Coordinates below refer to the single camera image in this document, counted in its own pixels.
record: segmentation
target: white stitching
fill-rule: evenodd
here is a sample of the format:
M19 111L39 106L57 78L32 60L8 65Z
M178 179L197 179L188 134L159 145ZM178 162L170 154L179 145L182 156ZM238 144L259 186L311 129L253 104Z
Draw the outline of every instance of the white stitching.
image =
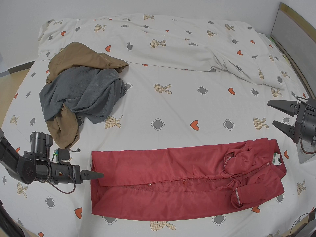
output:
M227 162L228 162L228 160L229 160L230 158L233 158L233 156L228 157L228 159L227 159L227 160L225 161L225 163L224 163L224 168L225 168L225 166L226 166L226 164L227 164Z
M236 192L236 196L237 196L237 199L238 199L238 203L239 203L239 205L241 205L240 200L239 200L239 195L238 195L238 192L237 192L237 188L236 188L235 192Z

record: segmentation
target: clothing label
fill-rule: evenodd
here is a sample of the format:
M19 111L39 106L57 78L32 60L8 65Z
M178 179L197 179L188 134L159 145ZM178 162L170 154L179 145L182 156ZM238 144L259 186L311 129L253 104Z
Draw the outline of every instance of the clothing label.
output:
M281 165L281 164L282 164L282 163L281 163L281 155L278 154L278 153L274 153L274 154L273 154L272 163L273 163L274 165L277 165L277 166Z

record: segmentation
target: baseboard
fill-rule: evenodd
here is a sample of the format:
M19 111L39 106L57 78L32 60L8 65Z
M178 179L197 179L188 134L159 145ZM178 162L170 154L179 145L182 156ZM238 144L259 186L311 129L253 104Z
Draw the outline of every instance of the baseboard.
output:
M12 74L12 73L15 73L15 72L18 72L18 71L22 71L24 69L30 69L33 65L35 61L30 61L28 63L25 63L25 64L22 64L22 65L18 65L18 66L15 66L13 68L10 68L8 69L9 73Z
M8 74L10 74L10 72L8 70L6 70L5 72L0 73L0 77L4 77Z

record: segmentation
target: gray cloth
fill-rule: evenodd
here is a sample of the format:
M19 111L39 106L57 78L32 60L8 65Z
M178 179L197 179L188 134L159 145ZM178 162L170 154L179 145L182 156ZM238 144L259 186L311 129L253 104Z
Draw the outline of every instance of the gray cloth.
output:
M69 68L39 93L45 121L53 118L63 103L82 112L96 124L104 121L114 104L125 95L125 85L115 69Z

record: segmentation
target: brown garment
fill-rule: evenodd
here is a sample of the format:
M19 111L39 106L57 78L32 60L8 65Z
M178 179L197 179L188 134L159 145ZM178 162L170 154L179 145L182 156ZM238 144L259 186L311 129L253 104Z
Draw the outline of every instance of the brown garment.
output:
M120 73L129 64L105 53L97 53L84 44L72 42L56 54L48 64L49 76L46 84L51 83L60 73L73 67L96 69L115 69ZM79 126L76 114L65 104L54 118L46 122L54 141L60 148L70 148L79 140Z

